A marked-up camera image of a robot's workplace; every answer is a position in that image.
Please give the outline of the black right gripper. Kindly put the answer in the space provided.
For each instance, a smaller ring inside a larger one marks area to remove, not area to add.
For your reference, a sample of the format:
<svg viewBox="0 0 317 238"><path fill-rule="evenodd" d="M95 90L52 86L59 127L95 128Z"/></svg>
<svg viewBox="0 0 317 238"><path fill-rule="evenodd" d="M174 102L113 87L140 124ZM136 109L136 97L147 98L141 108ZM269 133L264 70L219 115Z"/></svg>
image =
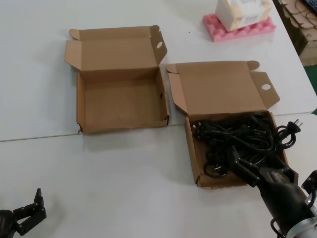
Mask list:
<svg viewBox="0 0 317 238"><path fill-rule="evenodd" d="M295 171L288 167L259 168L243 159L234 146L230 150L230 170L251 187L257 185L280 230L289 231L299 222L313 217L313 212L300 194L298 174Z"/></svg>

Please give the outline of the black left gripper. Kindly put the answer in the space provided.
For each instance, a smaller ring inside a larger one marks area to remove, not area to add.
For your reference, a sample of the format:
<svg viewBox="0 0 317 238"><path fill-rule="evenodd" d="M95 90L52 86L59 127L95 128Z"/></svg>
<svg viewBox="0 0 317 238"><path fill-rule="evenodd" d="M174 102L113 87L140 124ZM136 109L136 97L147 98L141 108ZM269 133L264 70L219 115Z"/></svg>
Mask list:
<svg viewBox="0 0 317 238"><path fill-rule="evenodd" d="M42 191L38 188L32 204L15 209L13 212L10 210L0 211L0 237L12 238L16 231L20 235L25 235L46 217ZM21 224L17 223L17 221L24 218L26 220Z"/></svg>

